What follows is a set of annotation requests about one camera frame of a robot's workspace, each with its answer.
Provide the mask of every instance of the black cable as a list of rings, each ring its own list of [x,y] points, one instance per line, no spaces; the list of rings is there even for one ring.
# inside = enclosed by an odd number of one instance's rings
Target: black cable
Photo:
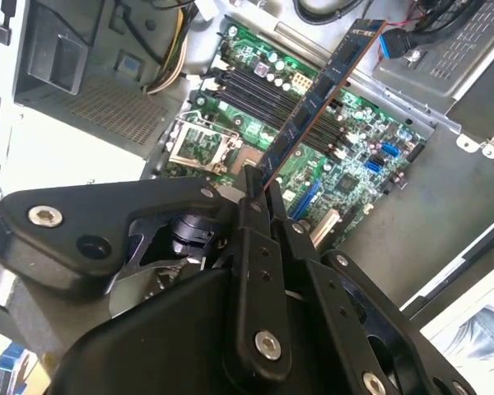
[[[156,9],[156,10],[160,10],[160,11],[165,11],[165,10],[174,10],[176,8],[184,8],[184,7],[187,7],[189,6],[190,4],[194,3],[196,0],[188,0],[187,2],[180,2],[179,4],[174,4],[172,6],[157,6],[156,4],[154,4],[154,0],[150,0],[149,3],[150,5]]]
[[[362,16],[361,18],[364,19],[366,18],[366,14],[370,10],[371,4],[373,4],[375,0],[368,0],[367,3],[364,5],[364,8],[362,9]]]
[[[348,4],[343,7],[336,8],[331,12],[312,12],[305,8],[301,0],[293,0],[293,5],[295,6],[295,12],[300,19],[305,23],[310,25],[327,25],[328,23],[335,22],[336,20],[347,15],[355,7],[360,5],[364,0],[351,0]]]
[[[470,0],[462,3],[446,23],[432,30],[409,32],[409,39],[416,45],[433,44],[447,39],[465,26],[484,3],[485,0]]]
[[[121,0],[114,0],[114,4],[115,8],[119,7],[121,5]],[[133,36],[133,38],[139,43],[139,45],[142,46],[145,52],[148,53],[148,56],[150,56],[157,64],[162,64],[163,57],[154,52],[151,46],[148,45],[148,42],[142,37],[141,33],[139,33],[137,27],[130,20],[130,12],[127,8],[123,9],[123,15],[121,16],[121,19],[123,20],[126,27],[128,27],[128,31]]]
[[[172,61],[170,62],[170,66],[168,69],[164,70],[163,72],[161,72],[156,76],[154,81],[148,86],[149,91],[153,91],[156,87],[160,86],[164,81],[168,79],[170,74],[174,71],[175,65],[179,60],[179,56],[181,56],[181,47],[183,45],[184,39],[189,33],[190,23],[198,14],[198,8],[192,6],[188,9],[183,9],[182,12],[184,14],[183,25],[181,25],[181,30],[179,31],[177,42],[170,43],[170,46],[175,45],[174,55],[172,57]],[[170,52],[170,46],[166,50],[167,53]]]

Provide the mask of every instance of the chip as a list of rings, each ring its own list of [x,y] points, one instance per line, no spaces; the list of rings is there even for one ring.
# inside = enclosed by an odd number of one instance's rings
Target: chip
[[[259,62],[254,69],[254,74],[257,76],[265,77],[269,72],[269,66],[265,63]]]
[[[344,194],[349,194],[358,184],[358,179],[354,179],[351,175],[345,174],[338,181],[335,189]]]

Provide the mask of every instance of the black metal arm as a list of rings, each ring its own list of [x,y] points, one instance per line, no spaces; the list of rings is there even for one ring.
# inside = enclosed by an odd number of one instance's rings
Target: black metal arm
[[[347,255],[320,259],[278,183],[245,177],[237,203],[189,178],[2,200],[0,332],[59,361],[47,394],[474,395]]]

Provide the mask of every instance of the green circuit board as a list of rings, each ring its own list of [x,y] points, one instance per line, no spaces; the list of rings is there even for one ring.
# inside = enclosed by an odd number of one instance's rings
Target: green circuit board
[[[234,34],[227,34],[232,26]],[[252,73],[264,83],[271,82],[291,98],[300,98],[307,91],[308,81],[316,76],[315,70],[274,49],[235,21],[231,21],[223,35],[217,58]],[[274,83],[277,78],[282,84]],[[386,186],[396,183],[403,186],[403,171],[409,165],[408,160],[425,143],[409,126],[350,91],[342,90],[338,103],[340,105],[328,108],[326,116],[340,125],[349,137],[351,150],[333,158],[302,143],[277,177],[288,214],[310,231],[330,209],[338,211],[339,222],[347,223],[341,230],[331,230],[331,233],[336,231],[336,237],[332,237],[335,246],[369,213],[373,202],[383,196]],[[195,175],[216,186],[232,185],[241,166],[256,163],[278,133],[264,121],[213,97],[205,86],[197,93],[192,110],[197,112],[187,116],[189,122],[223,134],[238,133],[241,144],[224,156],[223,171],[219,174],[170,162],[165,170],[168,176]],[[206,164],[215,156],[220,141],[220,137],[211,133],[189,131],[179,155]],[[381,149],[384,145],[394,146],[397,155],[384,153]],[[381,160],[380,171],[367,167],[370,158]],[[301,208],[306,197],[309,201]]]

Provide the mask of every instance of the screw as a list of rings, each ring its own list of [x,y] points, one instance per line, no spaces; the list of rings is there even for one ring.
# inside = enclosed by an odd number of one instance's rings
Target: screw
[[[234,25],[229,27],[227,34],[229,35],[229,37],[236,37],[236,35],[238,34],[238,28]]]
[[[62,213],[50,206],[33,207],[28,211],[27,217],[35,225],[43,226],[44,228],[54,228],[63,222]]]
[[[362,381],[371,395],[386,395],[386,388],[373,373],[365,372],[362,375]]]
[[[292,228],[293,228],[293,230],[294,230],[296,233],[300,233],[300,234],[304,233],[304,228],[302,228],[302,227],[301,227],[300,225],[298,225],[298,224],[293,224],[293,225],[292,225]]]
[[[251,202],[250,206],[257,212],[262,212],[262,207],[257,202]]]
[[[207,198],[213,198],[214,197],[214,193],[212,193],[212,191],[210,189],[201,188],[201,193],[203,195],[205,195]]]
[[[338,263],[340,263],[343,266],[349,265],[349,262],[347,261],[347,259],[345,259],[345,257],[343,257],[342,255],[337,255],[337,260],[338,260]]]
[[[457,381],[454,381],[452,383],[454,385],[455,390],[458,392],[459,395],[468,395],[468,392],[464,387],[458,383]]]
[[[282,356],[280,342],[270,331],[260,331],[254,336],[254,344],[260,354],[268,360],[278,360]]]

